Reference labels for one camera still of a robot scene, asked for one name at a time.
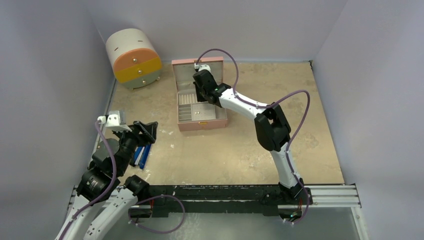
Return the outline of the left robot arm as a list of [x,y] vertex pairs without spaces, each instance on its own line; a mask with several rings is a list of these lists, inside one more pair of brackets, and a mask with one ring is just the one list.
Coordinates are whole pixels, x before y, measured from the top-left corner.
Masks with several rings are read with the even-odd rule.
[[58,240],[101,240],[125,210],[149,199],[149,184],[136,175],[126,179],[116,196],[112,193],[134,160],[137,148],[156,142],[158,122],[134,121],[126,125],[102,116],[94,126],[100,141],[76,188],[74,203],[56,236]]

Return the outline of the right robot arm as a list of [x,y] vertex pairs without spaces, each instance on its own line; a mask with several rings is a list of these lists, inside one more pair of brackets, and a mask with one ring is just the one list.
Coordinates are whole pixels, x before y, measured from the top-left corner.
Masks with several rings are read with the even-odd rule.
[[193,79],[200,101],[231,110],[254,122],[257,140],[270,152],[276,166],[282,200],[292,204],[301,197],[307,197],[301,177],[289,159],[291,127],[281,106],[268,106],[238,93],[228,84],[217,84],[207,69],[197,70]]

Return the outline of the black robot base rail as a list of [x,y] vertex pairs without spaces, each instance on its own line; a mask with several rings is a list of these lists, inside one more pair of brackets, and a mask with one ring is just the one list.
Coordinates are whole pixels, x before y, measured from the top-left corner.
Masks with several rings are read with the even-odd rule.
[[170,213],[261,214],[299,219],[313,203],[310,188],[296,184],[254,185],[150,185],[137,175],[130,176],[124,187],[134,192],[136,206],[131,217],[166,218]]

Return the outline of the pink jewelry box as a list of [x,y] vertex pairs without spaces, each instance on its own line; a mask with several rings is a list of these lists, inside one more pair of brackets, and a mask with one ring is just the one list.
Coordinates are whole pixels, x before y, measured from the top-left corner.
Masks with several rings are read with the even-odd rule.
[[195,58],[171,61],[176,85],[178,128],[181,132],[225,128],[228,117],[224,108],[197,101],[193,79],[196,61]]

